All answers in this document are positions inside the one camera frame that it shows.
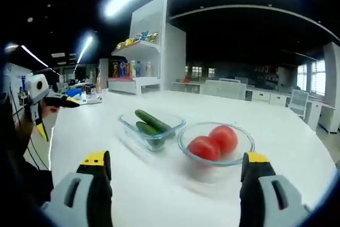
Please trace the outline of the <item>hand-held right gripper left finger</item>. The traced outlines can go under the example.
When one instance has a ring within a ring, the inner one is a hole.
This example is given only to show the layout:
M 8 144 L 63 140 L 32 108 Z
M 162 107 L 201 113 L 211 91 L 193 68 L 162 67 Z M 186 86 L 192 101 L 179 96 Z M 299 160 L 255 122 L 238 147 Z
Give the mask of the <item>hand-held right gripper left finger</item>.
M 87 155 L 51 191 L 42 211 L 56 226 L 113 226 L 110 163 L 107 150 Z

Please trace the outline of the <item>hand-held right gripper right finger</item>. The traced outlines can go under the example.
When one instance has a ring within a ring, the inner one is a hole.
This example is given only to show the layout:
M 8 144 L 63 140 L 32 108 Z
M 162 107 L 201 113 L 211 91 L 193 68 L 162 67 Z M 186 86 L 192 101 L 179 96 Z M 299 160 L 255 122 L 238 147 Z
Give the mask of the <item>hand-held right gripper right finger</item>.
M 297 188 L 264 155 L 244 153 L 241 183 L 240 226 L 296 226 L 309 214 Z

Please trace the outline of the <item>person's left hand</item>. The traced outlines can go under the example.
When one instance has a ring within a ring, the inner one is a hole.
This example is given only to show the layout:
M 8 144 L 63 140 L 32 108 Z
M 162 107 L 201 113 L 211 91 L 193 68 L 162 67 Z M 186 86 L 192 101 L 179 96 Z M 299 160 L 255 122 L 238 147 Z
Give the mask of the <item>person's left hand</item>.
M 59 107 L 56 107 L 56 106 L 42 106 L 41 110 L 42 110 L 42 118 L 46 118 L 49 115 L 58 113 Z

